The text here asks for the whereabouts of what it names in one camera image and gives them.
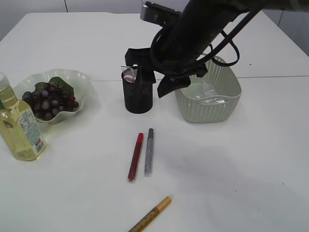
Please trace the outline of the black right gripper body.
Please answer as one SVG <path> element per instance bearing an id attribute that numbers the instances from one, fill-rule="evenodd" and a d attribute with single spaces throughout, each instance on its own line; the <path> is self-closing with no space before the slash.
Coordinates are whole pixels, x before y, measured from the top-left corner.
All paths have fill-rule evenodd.
<path id="1" fill-rule="evenodd" d="M 142 66 L 147 70 L 156 71 L 174 79 L 185 78 L 191 75 L 203 77 L 208 72 L 206 64 L 194 65 L 191 68 L 176 64 L 162 64 L 155 58 L 150 48 L 129 48 L 125 54 L 125 62 L 127 66 Z"/>

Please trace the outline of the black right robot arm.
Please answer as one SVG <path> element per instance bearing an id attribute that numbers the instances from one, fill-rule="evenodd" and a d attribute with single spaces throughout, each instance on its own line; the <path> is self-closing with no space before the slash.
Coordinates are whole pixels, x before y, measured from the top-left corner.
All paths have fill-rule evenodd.
<path id="1" fill-rule="evenodd" d="M 182 12 L 146 1 L 143 21 L 161 27 L 148 48 L 130 48 L 125 54 L 129 67 L 137 66 L 134 93 L 155 83 L 154 73 L 164 75 L 159 97 L 190 85 L 190 76 L 207 73 L 213 59 L 262 9 L 301 11 L 306 0 L 191 0 Z"/>

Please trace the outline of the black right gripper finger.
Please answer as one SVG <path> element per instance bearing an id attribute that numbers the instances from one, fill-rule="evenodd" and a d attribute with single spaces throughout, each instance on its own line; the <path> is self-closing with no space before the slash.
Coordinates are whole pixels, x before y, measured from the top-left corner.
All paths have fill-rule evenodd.
<path id="1" fill-rule="evenodd" d="M 133 66 L 135 81 L 132 87 L 133 97 L 153 96 L 153 84 L 156 83 L 153 70 L 149 70 L 141 65 Z"/>
<path id="2" fill-rule="evenodd" d="M 185 88 L 190 86 L 191 81 L 190 81 L 190 77 L 183 77 L 180 79 L 173 79 L 171 77 L 165 76 L 158 88 L 157 88 L 157 93 L 158 93 L 158 97 L 162 98 L 164 96 L 166 96 L 167 94 L 176 91 L 178 89 L 181 88 Z"/>

